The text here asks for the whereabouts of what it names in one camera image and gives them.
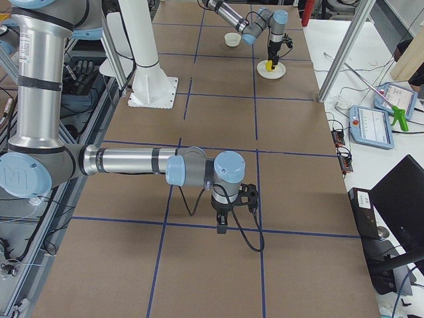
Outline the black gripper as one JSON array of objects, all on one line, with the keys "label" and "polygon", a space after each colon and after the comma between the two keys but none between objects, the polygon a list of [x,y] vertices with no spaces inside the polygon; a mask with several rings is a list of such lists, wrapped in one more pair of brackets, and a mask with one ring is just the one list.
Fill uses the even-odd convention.
[{"label": "black gripper", "polygon": [[232,205],[223,204],[216,200],[212,200],[211,205],[217,213],[217,233],[226,234],[228,213],[233,209]]},{"label": "black gripper", "polygon": [[272,66],[278,65],[278,52],[280,51],[280,43],[270,40],[268,42],[268,60],[267,70],[272,70]]}]

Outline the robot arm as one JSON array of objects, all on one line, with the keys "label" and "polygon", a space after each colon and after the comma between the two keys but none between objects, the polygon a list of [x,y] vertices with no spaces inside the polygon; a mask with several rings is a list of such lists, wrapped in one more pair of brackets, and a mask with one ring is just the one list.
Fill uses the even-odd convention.
[{"label": "robot arm", "polygon": [[96,173],[163,175],[173,186],[211,192],[217,232],[241,203],[245,163],[233,151],[206,157],[197,147],[100,148],[66,144],[59,138],[66,40],[79,31],[103,42],[119,86],[126,77],[109,40],[100,1],[13,1],[19,26],[17,131],[1,157],[1,187],[19,198],[34,198],[80,176]]},{"label": "robot arm", "polygon": [[258,37],[268,29],[268,61],[265,63],[265,68],[269,72],[274,71],[279,63],[281,46],[285,44],[289,49],[293,48],[292,39],[286,33],[288,12],[285,10],[272,11],[268,8],[261,8],[257,12],[253,11],[256,14],[256,20],[249,21],[225,1],[206,0],[201,1],[199,6],[219,15],[240,33],[242,39],[249,45],[253,45]]}]

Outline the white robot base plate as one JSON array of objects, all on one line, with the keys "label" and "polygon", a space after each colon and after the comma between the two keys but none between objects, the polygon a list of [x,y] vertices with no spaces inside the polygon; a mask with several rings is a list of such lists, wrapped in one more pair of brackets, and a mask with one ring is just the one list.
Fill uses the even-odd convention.
[{"label": "white robot base plate", "polygon": [[154,93],[152,86],[149,84],[149,79],[145,80],[145,90],[133,90],[129,100],[129,107],[146,107],[152,109],[172,109],[176,97],[178,87],[178,78],[167,77],[171,87],[162,90],[159,93]]}]

